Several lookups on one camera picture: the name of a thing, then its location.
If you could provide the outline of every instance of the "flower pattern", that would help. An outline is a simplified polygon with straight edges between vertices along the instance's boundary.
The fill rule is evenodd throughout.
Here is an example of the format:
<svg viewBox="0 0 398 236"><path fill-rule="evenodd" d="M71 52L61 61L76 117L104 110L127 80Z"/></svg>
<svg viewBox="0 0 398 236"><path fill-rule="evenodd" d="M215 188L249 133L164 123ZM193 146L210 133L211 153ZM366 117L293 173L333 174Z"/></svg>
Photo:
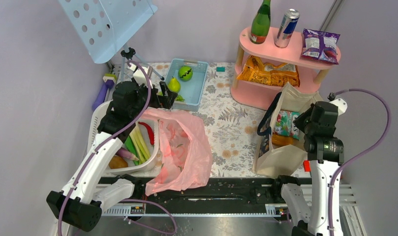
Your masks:
<svg viewBox="0 0 398 236"><path fill-rule="evenodd" d="M170 63L150 63L162 76L167 75ZM224 66L225 72L216 72ZM257 142L257 126L265 111L236 102L230 92L235 76L234 63L209 63L206 82L199 111L192 112L205 124L205 133L212 147L213 165L211 177L263 177L251 171ZM159 88L160 79L152 75L153 84ZM156 166L149 172L134 173L139 177L157 176L161 169L162 154ZM295 177L310 177L303 167L293 174Z"/></svg>

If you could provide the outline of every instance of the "pink plastic bag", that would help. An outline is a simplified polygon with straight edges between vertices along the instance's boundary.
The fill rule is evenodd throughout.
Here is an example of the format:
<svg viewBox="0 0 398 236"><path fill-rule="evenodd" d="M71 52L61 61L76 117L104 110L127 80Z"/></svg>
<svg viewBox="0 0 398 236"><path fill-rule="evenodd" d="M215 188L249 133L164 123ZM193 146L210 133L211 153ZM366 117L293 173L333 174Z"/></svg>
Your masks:
<svg viewBox="0 0 398 236"><path fill-rule="evenodd" d="M205 186L213 157L203 120L185 111L158 109L147 109L142 117L158 120L163 155L161 171L147 183L145 194Z"/></svg>

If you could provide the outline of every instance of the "gray floor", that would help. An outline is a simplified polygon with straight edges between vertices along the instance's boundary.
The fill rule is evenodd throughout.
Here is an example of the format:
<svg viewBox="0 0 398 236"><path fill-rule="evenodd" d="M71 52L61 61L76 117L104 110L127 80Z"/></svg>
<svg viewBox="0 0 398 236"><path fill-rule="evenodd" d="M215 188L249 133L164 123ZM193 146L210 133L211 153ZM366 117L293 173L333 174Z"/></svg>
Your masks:
<svg viewBox="0 0 398 236"><path fill-rule="evenodd" d="M341 225L345 236L350 236L344 215ZM290 236L290 225L272 223L272 218L256 217L177 217L177 236ZM168 217L143 217L139 222L163 231L173 231ZM68 236L75 235L75 229ZM164 234L123 222L121 217L102 217L89 233L78 236L161 236Z"/></svg>

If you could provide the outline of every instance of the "barcode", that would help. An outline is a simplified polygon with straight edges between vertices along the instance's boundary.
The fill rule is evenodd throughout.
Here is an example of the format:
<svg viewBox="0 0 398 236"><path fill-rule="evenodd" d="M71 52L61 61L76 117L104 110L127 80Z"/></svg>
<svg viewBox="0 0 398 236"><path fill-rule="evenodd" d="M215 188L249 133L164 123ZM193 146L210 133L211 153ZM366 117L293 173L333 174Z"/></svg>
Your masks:
<svg viewBox="0 0 398 236"><path fill-rule="evenodd" d="M308 56L310 56L310 57L319 57L319 53L317 53L317 52L309 52L309 53L307 53L307 55Z"/></svg>

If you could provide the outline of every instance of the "light blue perforated panel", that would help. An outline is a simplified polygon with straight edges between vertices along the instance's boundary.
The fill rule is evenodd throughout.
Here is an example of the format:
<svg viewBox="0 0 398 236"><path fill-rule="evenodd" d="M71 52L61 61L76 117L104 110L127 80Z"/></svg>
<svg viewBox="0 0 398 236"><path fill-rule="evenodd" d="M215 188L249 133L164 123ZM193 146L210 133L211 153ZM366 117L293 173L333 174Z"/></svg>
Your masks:
<svg viewBox="0 0 398 236"><path fill-rule="evenodd" d="M157 11L151 0L58 0L94 63L105 63Z"/></svg>

